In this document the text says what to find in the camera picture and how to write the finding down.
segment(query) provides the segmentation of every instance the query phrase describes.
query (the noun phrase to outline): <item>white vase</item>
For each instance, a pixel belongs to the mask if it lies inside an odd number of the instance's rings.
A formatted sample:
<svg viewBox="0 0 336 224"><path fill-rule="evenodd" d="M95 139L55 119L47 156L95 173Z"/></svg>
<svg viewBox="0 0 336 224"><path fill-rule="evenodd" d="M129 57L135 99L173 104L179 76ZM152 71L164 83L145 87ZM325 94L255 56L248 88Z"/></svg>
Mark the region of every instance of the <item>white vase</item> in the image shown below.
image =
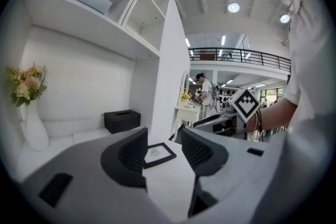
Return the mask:
<svg viewBox="0 0 336 224"><path fill-rule="evenodd" d="M28 145L35 151L43 151L49 145L47 131L37 113L37 100L31 100L27 106L24 136Z"/></svg>

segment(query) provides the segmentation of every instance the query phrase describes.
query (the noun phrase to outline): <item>black tissue box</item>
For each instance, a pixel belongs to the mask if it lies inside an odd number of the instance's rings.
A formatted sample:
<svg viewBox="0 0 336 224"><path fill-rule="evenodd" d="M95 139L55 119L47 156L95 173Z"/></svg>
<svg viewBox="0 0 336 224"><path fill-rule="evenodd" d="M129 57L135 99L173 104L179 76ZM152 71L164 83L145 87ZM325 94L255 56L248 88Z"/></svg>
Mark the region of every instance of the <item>black tissue box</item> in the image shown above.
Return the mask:
<svg viewBox="0 0 336 224"><path fill-rule="evenodd" d="M111 134L131 130L140 126L141 114L133 110L104 113L105 128Z"/></svg>

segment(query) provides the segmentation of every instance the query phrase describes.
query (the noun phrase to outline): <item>fluorescent light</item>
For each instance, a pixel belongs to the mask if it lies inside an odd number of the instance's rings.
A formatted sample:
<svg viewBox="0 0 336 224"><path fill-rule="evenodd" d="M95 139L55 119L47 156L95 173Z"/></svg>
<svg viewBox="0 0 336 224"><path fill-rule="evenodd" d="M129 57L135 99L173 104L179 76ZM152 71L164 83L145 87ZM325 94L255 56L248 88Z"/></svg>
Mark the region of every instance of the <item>fluorescent light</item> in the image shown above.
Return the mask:
<svg viewBox="0 0 336 224"><path fill-rule="evenodd" d="M232 13L236 13L239 11L240 7L237 3L231 3L227 9L229 10L229 12L232 12Z"/></svg>
<svg viewBox="0 0 336 224"><path fill-rule="evenodd" d="M283 14L280 17L280 22L282 22L283 24L286 24L290 21L290 17L287 14Z"/></svg>

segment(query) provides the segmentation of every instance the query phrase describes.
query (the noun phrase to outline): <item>small sign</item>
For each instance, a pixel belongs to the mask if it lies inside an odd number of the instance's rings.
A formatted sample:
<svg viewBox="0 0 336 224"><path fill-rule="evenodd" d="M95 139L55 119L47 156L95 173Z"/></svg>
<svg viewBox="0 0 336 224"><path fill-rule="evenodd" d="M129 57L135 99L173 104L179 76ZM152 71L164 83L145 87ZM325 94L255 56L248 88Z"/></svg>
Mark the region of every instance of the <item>small sign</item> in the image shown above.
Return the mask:
<svg viewBox="0 0 336 224"><path fill-rule="evenodd" d="M257 98L244 87L238 90L230 99L229 104L238 112L241 119L246 123L260 108Z"/></svg>

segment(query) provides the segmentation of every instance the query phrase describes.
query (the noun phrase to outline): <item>black slot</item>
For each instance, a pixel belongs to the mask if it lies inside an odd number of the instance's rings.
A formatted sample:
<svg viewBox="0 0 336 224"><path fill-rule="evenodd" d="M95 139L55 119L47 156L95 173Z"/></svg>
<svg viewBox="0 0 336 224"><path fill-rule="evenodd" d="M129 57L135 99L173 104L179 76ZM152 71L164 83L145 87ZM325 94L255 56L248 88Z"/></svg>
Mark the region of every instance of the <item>black slot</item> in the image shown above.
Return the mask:
<svg viewBox="0 0 336 224"><path fill-rule="evenodd" d="M48 205L55 208L72 178L68 174L57 174L38 196Z"/></svg>
<svg viewBox="0 0 336 224"><path fill-rule="evenodd" d="M264 153L264 151L261 151L261 150L257 150L256 148L249 148L247 150L248 153L251 153L251 154L254 154L254 155L257 155L259 157L261 157Z"/></svg>

